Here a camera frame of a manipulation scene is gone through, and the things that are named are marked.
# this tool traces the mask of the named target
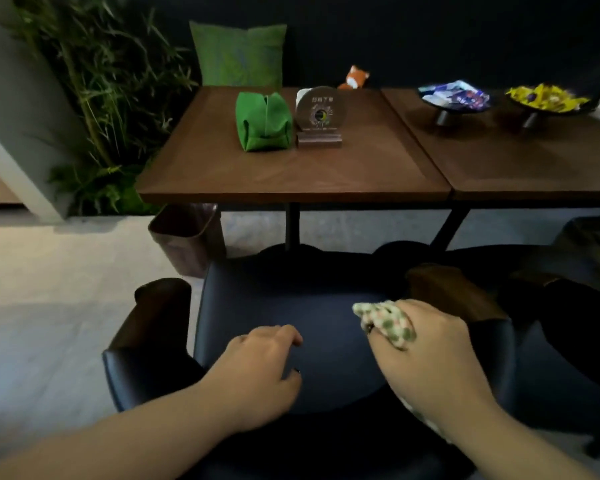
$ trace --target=hand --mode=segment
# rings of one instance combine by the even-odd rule
[[[394,348],[376,329],[369,343],[391,387],[441,428],[467,414],[471,405],[496,404],[478,362],[466,323],[437,308],[409,299],[396,303],[416,330],[407,351]]]
[[[291,409],[302,378],[295,370],[286,379],[282,373],[291,345],[302,342],[292,325],[258,327],[229,342],[199,386],[225,408],[232,433],[264,426]]]

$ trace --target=gray floor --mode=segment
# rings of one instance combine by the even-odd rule
[[[398,239],[430,242],[447,213],[306,212],[301,240],[360,252]],[[600,209],[473,211],[452,248],[548,244],[570,218],[597,214]],[[132,308],[135,288],[176,276],[147,233],[148,222],[94,217],[39,226],[24,211],[0,212],[0,457],[114,412],[100,352]],[[230,254],[244,255],[281,242],[284,216],[227,212],[223,228]],[[195,324],[201,280],[189,281]],[[549,436],[576,456],[585,439]]]

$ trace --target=dark wall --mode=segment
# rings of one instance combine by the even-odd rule
[[[600,95],[600,0],[136,1],[158,8],[167,33],[189,47],[188,20],[288,24],[287,86],[340,83],[357,64],[372,86],[551,81]]]

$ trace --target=orange toy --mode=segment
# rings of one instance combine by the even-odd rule
[[[351,70],[347,74],[346,82],[338,86],[338,89],[359,89],[365,85],[369,78],[369,72],[358,69],[356,66],[351,66]]]

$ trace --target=patterned cloth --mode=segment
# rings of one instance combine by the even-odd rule
[[[380,333],[391,342],[391,345],[398,350],[407,350],[409,342],[415,341],[417,337],[411,319],[396,306],[394,301],[383,301],[382,303],[355,303],[353,305],[353,313],[359,316],[362,330],[366,333],[370,333],[373,328],[377,328]],[[413,407],[394,390],[393,393],[400,399],[400,402],[404,404],[404,407],[412,412],[416,418],[439,434],[442,439],[447,441],[447,443],[451,443],[444,437],[440,432],[440,428],[435,423],[432,423],[422,414],[414,410]]]

